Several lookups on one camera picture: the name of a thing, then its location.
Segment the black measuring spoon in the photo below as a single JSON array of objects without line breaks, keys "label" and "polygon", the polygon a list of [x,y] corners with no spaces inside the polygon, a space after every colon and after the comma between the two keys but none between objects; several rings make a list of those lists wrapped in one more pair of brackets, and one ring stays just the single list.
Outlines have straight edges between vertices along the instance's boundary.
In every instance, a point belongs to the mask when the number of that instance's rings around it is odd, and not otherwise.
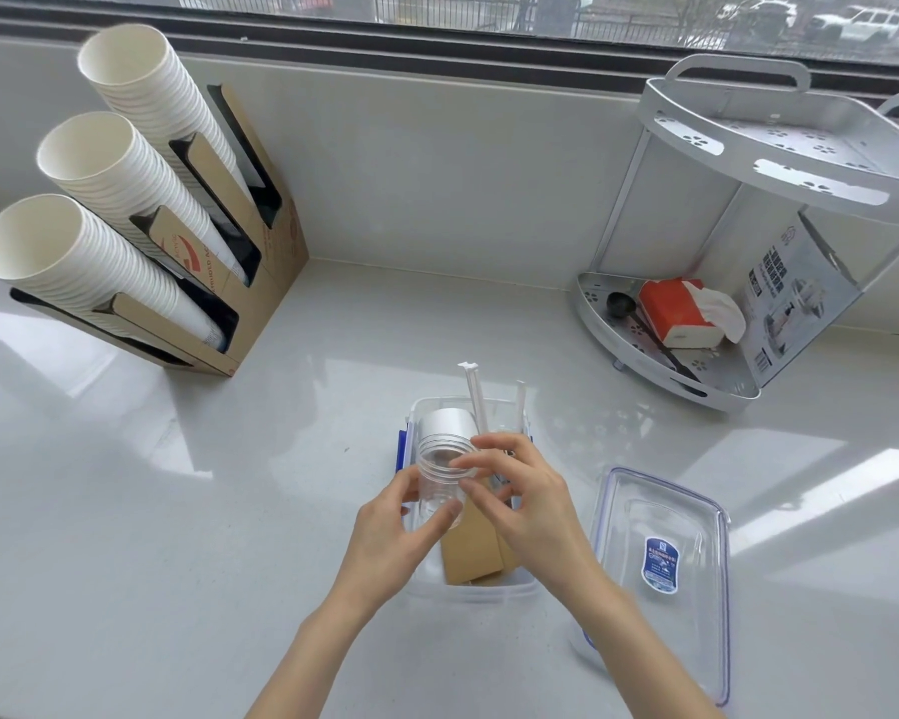
[{"label": "black measuring spoon", "polygon": [[613,291],[609,293],[607,298],[608,313],[611,318],[621,320],[624,318],[632,319],[638,325],[644,334],[650,338],[658,351],[670,362],[675,371],[682,376],[691,378],[695,382],[701,381],[693,374],[688,367],[683,365],[667,346],[665,346],[653,329],[640,316],[639,307],[635,299],[624,292]]}]

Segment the person's right forearm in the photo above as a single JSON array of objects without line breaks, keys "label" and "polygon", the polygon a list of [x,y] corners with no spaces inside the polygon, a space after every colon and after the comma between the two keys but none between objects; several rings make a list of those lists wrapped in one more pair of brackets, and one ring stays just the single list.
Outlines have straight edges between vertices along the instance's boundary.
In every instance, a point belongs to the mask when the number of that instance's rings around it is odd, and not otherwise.
[{"label": "person's right forearm", "polygon": [[599,567],[538,578],[592,640],[633,719],[727,719]]}]

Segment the person's left forearm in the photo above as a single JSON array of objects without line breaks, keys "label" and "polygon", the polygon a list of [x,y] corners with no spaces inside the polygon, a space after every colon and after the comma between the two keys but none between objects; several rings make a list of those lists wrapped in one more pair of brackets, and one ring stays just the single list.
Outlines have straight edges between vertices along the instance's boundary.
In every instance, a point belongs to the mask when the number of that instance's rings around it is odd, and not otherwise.
[{"label": "person's left forearm", "polygon": [[300,624],[244,719],[319,719],[354,641],[393,595],[333,588]]}]

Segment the clear storage box blue clips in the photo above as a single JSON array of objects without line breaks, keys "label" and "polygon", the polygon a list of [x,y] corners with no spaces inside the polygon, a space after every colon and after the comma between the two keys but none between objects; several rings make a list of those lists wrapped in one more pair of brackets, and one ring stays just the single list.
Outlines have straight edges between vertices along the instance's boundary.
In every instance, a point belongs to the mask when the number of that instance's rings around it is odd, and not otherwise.
[{"label": "clear storage box blue clips", "polygon": [[[469,396],[464,395],[424,397],[414,401],[409,408],[406,424],[398,435],[396,471],[408,467],[416,459],[419,420],[441,408],[472,410]],[[526,603],[539,595],[541,590],[539,581],[525,568],[516,568],[501,576],[490,576],[487,582],[479,585],[449,585],[445,581],[442,552],[437,546],[413,573],[405,593],[440,605],[470,607]]]}]

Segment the long white wrapped straw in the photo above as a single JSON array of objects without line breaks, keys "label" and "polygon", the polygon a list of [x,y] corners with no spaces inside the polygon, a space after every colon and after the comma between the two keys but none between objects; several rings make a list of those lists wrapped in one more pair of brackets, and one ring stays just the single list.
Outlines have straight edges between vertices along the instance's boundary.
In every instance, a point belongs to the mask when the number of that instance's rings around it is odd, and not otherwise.
[{"label": "long white wrapped straw", "polygon": [[479,366],[474,362],[468,361],[460,362],[458,366],[463,369],[466,377],[477,433],[480,435],[491,433],[487,401],[484,396]]}]

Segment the person's left hand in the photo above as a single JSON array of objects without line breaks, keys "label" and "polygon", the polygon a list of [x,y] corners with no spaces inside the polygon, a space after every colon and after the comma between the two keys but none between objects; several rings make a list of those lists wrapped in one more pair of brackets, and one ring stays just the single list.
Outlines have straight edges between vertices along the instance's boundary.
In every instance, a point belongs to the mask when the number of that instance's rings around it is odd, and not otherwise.
[{"label": "person's left hand", "polygon": [[[398,471],[378,496],[360,507],[333,588],[393,592],[407,584],[428,553],[410,553],[403,524],[405,503],[419,497],[419,470]],[[443,506],[463,506],[452,499]]]}]

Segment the clear box lid blue label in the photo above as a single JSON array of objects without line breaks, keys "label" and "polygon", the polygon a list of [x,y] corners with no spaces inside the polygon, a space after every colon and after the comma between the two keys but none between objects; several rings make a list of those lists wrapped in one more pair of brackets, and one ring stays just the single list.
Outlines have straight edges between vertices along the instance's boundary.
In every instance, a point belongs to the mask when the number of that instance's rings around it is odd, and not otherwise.
[{"label": "clear box lid blue label", "polygon": [[627,468],[603,479],[590,546],[722,708],[731,696],[729,519],[712,499]]}]

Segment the white two-tier corner rack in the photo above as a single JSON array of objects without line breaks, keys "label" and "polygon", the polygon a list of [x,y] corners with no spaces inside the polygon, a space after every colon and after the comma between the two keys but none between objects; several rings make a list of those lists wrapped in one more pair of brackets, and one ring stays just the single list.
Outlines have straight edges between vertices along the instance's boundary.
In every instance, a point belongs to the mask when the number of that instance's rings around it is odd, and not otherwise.
[{"label": "white two-tier corner rack", "polygon": [[899,262],[893,109],[899,94],[873,108],[813,89],[803,64],[779,59],[694,54],[648,79],[636,108],[640,135],[604,235],[572,289],[582,324],[613,366],[710,409],[740,412],[754,402],[765,387],[738,343],[671,350],[695,382],[632,319],[611,318],[608,295],[637,302],[647,281],[697,279],[740,307],[749,269],[802,211],[862,289],[850,310]]}]

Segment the dark window frame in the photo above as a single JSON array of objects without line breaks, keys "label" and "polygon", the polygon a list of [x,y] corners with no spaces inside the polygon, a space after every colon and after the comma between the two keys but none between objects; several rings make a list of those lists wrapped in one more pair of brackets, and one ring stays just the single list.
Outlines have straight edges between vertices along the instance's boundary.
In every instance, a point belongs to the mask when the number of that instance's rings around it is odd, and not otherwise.
[{"label": "dark window frame", "polygon": [[815,88],[880,102],[899,93],[899,50],[803,40],[816,13],[851,2],[790,0],[776,20],[720,22],[735,0],[0,0],[0,37],[80,44],[149,24],[185,54],[312,63],[488,82],[638,93],[696,52],[804,64]]}]

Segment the person's right hand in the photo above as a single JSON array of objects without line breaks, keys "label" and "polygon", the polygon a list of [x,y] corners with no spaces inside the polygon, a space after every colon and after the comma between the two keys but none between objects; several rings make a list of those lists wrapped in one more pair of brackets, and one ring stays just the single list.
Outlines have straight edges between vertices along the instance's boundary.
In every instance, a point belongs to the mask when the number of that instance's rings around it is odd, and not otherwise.
[{"label": "person's right hand", "polygon": [[[476,447],[450,465],[507,479],[519,497],[519,507],[512,508],[512,531],[500,535],[538,581],[540,575],[552,576],[575,566],[599,567],[563,477],[548,465],[535,444],[534,458],[515,458],[500,450]],[[467,482],[477,480],[462,480],[465,493]]]}]

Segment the white round jar lid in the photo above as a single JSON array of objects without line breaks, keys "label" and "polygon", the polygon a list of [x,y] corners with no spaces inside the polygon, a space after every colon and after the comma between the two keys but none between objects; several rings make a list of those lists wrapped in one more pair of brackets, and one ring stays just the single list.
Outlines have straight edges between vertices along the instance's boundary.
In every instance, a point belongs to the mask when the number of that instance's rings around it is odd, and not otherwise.
[{"label": "white round jar lid", "polygon": [[470,411],[452,407],[437,409],[416,423],[416,455],[444,466],[474,452],[472,438],[476,435],[477,424]]}]

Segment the orange tissue pack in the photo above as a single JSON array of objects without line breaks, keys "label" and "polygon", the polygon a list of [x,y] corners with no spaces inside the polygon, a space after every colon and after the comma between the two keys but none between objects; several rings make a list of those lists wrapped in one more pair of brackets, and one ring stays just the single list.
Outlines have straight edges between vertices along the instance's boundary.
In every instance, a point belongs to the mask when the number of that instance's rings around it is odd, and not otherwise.
[{"label": "orange tissue pack", "polygon": [[672,350],[712,350],[725,339],[737,344],[747,329],[736,301],[697,279],[647,281],[637,302],[655,335]]}]

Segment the white blue printed product box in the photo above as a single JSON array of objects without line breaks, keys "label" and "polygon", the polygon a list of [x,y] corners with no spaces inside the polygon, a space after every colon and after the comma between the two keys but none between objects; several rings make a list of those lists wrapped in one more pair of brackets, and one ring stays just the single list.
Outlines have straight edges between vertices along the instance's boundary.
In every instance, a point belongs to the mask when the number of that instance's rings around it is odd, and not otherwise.
[{"label": "white blue printed product box", "polygon": [[798,211],[749,269],[738,302],[746,331],[738,343],[764,388],[862,295],[813,222]]}]

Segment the clear plastic jar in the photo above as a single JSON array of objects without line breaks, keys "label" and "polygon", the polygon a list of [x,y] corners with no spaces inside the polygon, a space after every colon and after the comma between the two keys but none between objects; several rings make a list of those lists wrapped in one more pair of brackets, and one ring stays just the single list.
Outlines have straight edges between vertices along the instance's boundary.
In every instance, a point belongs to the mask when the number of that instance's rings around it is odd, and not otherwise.
[{"label": "clear plastic jar", "polygon": [[453,468],[450,462],[474,451],[470,439],[454,434],[437,433],[419,439],[415,460],[420,473],[417,526],[427,522],[450,500],[466,499],[459,483],[474,477],[477,469]]}]

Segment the brown cardboard piece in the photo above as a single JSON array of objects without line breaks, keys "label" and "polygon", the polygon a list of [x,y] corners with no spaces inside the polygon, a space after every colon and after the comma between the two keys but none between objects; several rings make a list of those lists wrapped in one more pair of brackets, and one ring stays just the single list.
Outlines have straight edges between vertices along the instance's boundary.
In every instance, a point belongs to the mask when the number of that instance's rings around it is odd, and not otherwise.
[{"label": "brown cardboard piece", "polygon": [[440,546],[444,577],[451,586],[506,576],[521,567],[515,552],[470,499],[459,524],[443,536]]}]

